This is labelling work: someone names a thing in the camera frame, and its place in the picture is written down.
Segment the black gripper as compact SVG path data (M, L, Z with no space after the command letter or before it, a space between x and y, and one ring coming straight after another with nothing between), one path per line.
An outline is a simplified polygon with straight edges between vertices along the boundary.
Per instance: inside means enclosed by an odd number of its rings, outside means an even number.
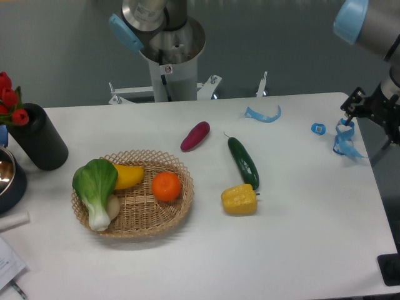
M365 98L365 92L357 87L342 103L340 109L344 112L348 126L362 108L360 118L367 118L381 126L389 143L399 144L399 94L387 98L381 90L375 90L372 96Z

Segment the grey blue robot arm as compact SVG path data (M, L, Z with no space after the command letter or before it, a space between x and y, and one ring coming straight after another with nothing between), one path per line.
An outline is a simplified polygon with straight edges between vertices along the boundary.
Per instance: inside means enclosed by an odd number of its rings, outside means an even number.
M141 53L152 71L155 99L196 99L197 61L205 46L203 27L188 16L187 1L123 1L109 18L117 40ZM399 143L399 1L345 1L334 33L390 64L372 95L359 87L342 104L347 118L368 118L381 126L388 144Z

